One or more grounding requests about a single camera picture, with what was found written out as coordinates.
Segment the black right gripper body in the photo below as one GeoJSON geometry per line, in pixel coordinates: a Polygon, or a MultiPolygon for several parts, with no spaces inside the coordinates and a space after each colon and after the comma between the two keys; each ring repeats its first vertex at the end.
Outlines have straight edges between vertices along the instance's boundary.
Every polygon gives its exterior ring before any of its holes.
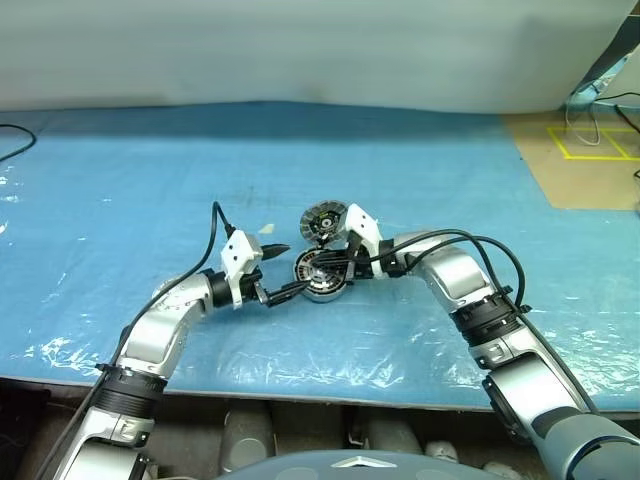
{"type": "Polygon", "coordinates": [[[355,281],[374,278],[370,256],[361,240],[350,240],[347,244],[346,282],[352,285],[355,281]]]}

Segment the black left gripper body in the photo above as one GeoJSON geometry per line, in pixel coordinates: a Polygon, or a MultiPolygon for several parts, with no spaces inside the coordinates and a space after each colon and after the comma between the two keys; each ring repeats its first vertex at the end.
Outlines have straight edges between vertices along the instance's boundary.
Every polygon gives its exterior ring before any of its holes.
{"type": "Polygon", "coordinates": [[[264,306],[271,306],[271,296],[262,285],[263,273],[259,267],[241,277],[241,298],[244,303],[258,302],[264,306]]]}

